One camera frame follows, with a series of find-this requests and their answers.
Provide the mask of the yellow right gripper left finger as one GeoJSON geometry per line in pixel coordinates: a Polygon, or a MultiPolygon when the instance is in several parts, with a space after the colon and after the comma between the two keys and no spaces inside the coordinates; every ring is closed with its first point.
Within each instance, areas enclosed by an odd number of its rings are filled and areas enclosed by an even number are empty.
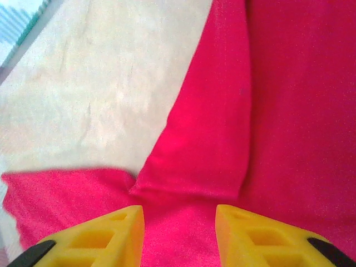
{"type": "Polygon", "coordinates": [[[144,212],[132,205],[45,237],[10,266],[140,266],[144,212]]]}

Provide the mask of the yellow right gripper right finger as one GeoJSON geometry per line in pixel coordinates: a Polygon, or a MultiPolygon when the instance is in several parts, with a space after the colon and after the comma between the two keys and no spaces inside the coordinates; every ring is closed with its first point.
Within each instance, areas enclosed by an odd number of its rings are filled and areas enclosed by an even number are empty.
{"type": "Polygon", "coordinates": [[[238,207],[216,207],[221,266],[355,266],[355,261],[314,232],[238,207]]]}

